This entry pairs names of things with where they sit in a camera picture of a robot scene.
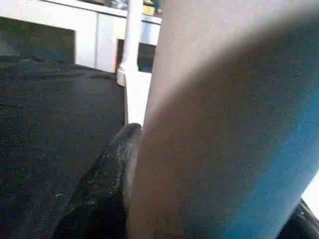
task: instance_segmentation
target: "black fabric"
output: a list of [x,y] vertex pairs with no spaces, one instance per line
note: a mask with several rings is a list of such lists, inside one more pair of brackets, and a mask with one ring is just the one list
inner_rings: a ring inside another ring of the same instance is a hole
[[319,221],[301,199],[277,239],[319,239]]
[[124,124],[114,75],[0,57],[0,236],[49,238],[79,179]]

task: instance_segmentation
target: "black object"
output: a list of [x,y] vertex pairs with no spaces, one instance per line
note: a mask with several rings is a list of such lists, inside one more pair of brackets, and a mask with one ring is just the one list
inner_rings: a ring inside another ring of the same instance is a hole
[[0,57],[0,237],[51,237],[79,179],[123,125],[114,74]]
[[125,125],[80,180],[53,238],[123,238],[127,181],[133,181],[141,126]]
[[277,239],[319,239],[319,221],[301,200]]

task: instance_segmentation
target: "white column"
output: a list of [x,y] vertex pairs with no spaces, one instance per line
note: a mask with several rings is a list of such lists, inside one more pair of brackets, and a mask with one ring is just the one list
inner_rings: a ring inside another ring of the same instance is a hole
[[319,169],[319,1],[166,3],[128,237],[275,238]]
[[117,82],[125,86],[125,74],[128,70],[138,71],[138,52],[141,35],[143,0],[129,0],[124,50],[122,62],[118,68]]

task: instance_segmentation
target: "black carpet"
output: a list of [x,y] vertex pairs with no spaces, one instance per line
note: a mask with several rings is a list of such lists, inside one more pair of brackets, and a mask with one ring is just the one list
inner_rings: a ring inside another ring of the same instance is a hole
[[0,236],[49,238],[76,184],[124,124],[115,76],[0,57]]

